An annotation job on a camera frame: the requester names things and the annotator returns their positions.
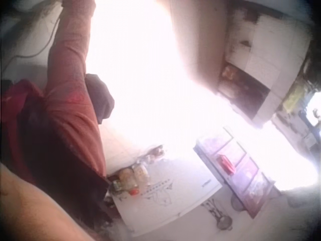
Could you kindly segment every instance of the cable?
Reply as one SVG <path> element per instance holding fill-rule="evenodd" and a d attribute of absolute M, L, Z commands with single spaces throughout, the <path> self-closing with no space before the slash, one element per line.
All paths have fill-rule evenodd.
<path fill-rule="evenodd" d="M 5 70 L 8 68 L 8 66 L 11 64 L 11 62 L 15 59 L 15 58 L 22 58 L 22 59 L 29 59 L 29 58 L 34 58 L 36 56 L 38 56 L 39 54 L 41 54 L 46 48 L 47 46 L 50 44 L 51 40 L 52 40 L 52 37 L 54 35 L 54 32 L 55 32 L 55 29 L 57 27 L 57 24 L 59 22 L 59 19 L 60 19 L 60 15 L 59 17 L 57 18 L 56 22 L 55 22 L 55 25 L 54 25 L 54 28 L 52 29 L 52 32 L 51 32 L 51 35 L 50 35 L 50 38 L 48 40 L 48 42 L 45 44 L 45 46 L 36 54 L 33 54 L 33 55 L 15 55 L 14 57 L 12 57 L 9 62 L 6 64 L 6 66 L 4 67 L 4 69 L 1 71 L 1 75 L 3 75 L 3 73 L 5 72 Z"/>

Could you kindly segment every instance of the floor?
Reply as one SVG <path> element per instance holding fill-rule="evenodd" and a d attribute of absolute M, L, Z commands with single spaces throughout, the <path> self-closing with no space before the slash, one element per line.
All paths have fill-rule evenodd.
<path fill-rule="evenodd" d="M 100 126 L 111 174 L 149 146 L 190 144 L 218 121 L 205 86 L 217 85 L 227 14 L 223 0 L 96 4 L 87 72 L 97 73 L 115 98 Z"/>

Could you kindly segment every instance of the red sleeve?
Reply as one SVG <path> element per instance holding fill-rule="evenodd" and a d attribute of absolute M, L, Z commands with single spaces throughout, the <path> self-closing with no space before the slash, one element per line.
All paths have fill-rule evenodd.
<path fill-rule="evenodd" d="M 77 155 L 106 175 L 102 143 L 86 84 L 85 60 L 94 0 L 66 0 L 48 58 L 46 108 Z"/>

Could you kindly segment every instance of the wire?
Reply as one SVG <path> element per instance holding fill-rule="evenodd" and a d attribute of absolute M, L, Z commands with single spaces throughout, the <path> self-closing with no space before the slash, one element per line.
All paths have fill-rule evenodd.
<path fill-rule="evenodd" d="M 60 15 L 59 17 L 57 18 L 56 22 L 55 22 L 55 25 L 54 25 L 54 28 L 52 29 L 52 32 L 51 32 L 51 35 L 50 35 L 50 38 L 48 40 L 48 42 L 45 44 L 45 46 L 39 51 L 37 52 L 36 54 L 32 54 L 32 55 L 15 55 L 14 57 L 12 57 L 9 62 L 6 64 L 6 66 L 4 67 L 4 69 L 1 71 L 1 75 L 3 75 L 3 73 L 5 72 L 5 70 L 8 68 L 8 66 L 11 64 L 11 62 L 16 59 L 16 58 L 21 58 L 21 59 L 29 59 L 29 58 L 34 58 L 38 55 L 40 55 L 46 48 L 47 46 L 50 44 L 51 40 L 52 40 L 52 37 L 54 36 L 54 33 L 55 33 L 55 29 L 57 27 L 57 24 L 59 22 L 59 19 L 60 19 Z"/>

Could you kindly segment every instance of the red bottle cap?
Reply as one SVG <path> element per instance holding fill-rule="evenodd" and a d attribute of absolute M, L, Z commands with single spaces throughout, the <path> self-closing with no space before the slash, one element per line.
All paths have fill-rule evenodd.
<path fill-rule="evenodd" d="M 139 189 L 138 188 L 132 189 L 129 191 L 129 194 L 131 196 L 135 196 L 135 195 L 139 194 Z"/>

